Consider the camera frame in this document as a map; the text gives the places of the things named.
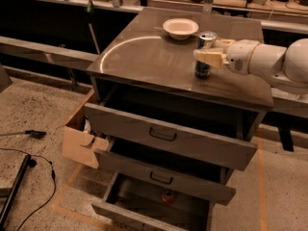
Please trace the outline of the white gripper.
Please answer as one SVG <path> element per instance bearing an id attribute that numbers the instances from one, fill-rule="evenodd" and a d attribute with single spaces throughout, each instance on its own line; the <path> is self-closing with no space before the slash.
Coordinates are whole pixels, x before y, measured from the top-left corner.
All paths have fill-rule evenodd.
<path id="1" fill-rule="evenodd" d="M 220 68 L 227 65 L 227 68 L 237 74 L 248 75 L 250 58 L 254 49 L 260 44 L 257 40 L 220 38 L 214 43 L 213 49 L 196 49 L 193 51 L 194 58 L 212 67 Z"/>

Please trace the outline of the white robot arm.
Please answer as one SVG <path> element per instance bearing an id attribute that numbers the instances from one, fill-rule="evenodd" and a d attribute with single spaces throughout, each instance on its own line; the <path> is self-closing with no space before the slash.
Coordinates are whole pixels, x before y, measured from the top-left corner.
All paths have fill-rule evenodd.
<path id="1" fill-rule="evenodd" d="M 231 72 L 262 78 L 273 88 L 302 95 L 308 93 L 308 39 L 289 47 L 264 44 L 257 40 L 216 39 L 193 51 L 199 62 L 225 66 Z"/>

